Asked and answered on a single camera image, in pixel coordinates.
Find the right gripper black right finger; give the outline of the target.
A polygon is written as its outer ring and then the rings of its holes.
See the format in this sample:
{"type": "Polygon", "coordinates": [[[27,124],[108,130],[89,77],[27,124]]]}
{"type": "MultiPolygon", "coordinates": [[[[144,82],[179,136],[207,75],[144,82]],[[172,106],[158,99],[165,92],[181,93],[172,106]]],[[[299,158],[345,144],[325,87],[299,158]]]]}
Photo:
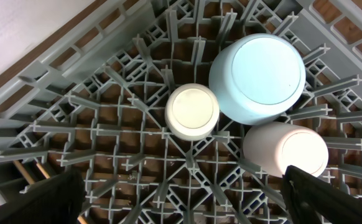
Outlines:
{"type": "Polygon", "coordinates": [[[293,223],[362,223],[362,201],[299,169],[288,166],[281,194],[293,223]]]}

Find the pink cup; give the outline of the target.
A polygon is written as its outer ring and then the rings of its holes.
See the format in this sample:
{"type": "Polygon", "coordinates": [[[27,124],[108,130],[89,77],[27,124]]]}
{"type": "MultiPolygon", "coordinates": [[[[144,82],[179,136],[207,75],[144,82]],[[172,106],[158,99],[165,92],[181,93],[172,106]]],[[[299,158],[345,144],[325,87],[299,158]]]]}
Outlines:
{"type": "Polygon", "coordinates": [[[329,158],[327,145],[318,133],[280,122],[253,126],[244,137],[243,154],[275,177],[282,177],[290,165],[318,177],[329,158]]]}

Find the wooden chopstick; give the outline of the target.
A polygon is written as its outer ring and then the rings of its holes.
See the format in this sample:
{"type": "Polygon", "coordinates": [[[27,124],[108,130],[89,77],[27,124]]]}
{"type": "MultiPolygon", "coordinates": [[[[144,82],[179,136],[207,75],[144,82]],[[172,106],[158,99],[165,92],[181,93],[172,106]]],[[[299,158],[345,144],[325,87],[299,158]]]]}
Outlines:
{"type": "Polygon", "coordinates": [[[17,168],[17,170],[22,174],[23,178],[27,181],[29,185],[32,185],[35,183],[35,180],[32,178],[32,176],[28,173],[26,168],[22,165],[19,161],[13,161],[13,164],[17,168]]]}
{"type": "MultiPolygon", "coordinates": [[[[45,170],[44,166],[40,162],[36,162],[36,166],[46,179],[51,178],[51,175],[45,170]]],[[[80,224],[88,224],[86,218],[84,218],[82,215],[79,215],[77,220],[80,224]]]]}

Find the grey dishwasher rack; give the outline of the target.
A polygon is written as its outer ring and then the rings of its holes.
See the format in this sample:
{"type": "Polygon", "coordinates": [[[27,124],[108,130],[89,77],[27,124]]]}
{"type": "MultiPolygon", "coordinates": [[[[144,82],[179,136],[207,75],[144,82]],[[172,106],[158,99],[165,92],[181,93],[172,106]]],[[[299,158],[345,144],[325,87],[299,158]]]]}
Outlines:
{"type": "Polygon", "coordinates": [[[88,223],[289,223],[281,181],[242,156],[248,126],[221,115],[199,141],[165,124],[170,92],[208,84],[225,47],[274,34],[301,54],[302,96],[279,121],[323,136],[321,179],[362,201],[362,3],[95,1],[0,79],[0,204],[81,171],[88,223]]]}

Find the white green cup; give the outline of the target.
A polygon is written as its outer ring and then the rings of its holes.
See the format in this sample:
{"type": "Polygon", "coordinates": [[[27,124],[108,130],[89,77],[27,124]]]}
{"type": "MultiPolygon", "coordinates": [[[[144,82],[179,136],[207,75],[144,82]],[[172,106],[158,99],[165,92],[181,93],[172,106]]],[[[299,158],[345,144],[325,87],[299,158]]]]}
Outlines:
{"type": "Polygon", "coordinates": [[[165,106],[165,122],[171,132],[185,141],[198,141],[213,131],[220,115],[214,93],[189,83],[175,89],[165,106]]]}

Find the light blue bowl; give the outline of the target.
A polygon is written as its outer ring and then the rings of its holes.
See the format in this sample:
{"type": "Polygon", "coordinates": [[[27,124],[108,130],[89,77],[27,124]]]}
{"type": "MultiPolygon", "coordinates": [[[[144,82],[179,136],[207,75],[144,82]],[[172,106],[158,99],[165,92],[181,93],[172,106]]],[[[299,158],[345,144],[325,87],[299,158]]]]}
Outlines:
{"type": "Polygon", "coordinates": [[[220,111],[241,124],[275,120],[302,95],[305,65],[288,41],[271,34],[237,40],[214,59],[209,88],[220,111]]]}

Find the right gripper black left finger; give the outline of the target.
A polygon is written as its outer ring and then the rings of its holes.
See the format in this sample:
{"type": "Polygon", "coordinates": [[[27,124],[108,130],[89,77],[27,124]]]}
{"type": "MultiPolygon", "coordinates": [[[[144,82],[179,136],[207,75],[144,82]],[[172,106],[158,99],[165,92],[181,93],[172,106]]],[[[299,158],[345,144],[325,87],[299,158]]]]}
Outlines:
{"type": "Polygon", "coordinates": [[[0,206],[0,224],[76,223],[85,190],[81,173],[70,169],[33,184],[12,201],[0,206]]]}

